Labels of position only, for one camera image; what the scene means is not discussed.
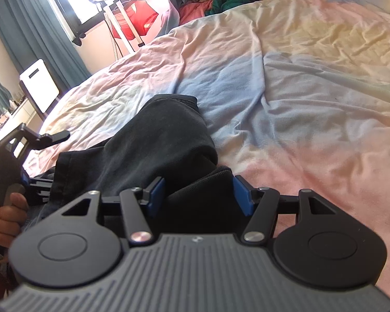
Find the person's left hand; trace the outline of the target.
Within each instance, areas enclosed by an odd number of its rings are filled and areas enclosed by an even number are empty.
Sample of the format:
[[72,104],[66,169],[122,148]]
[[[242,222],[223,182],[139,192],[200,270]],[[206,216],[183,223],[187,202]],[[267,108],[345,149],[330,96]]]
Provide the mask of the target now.
[[20,193],[11,193],[10,203],[0,206],[0,246],[6,249],[21,233],[29,209],[26,198]]

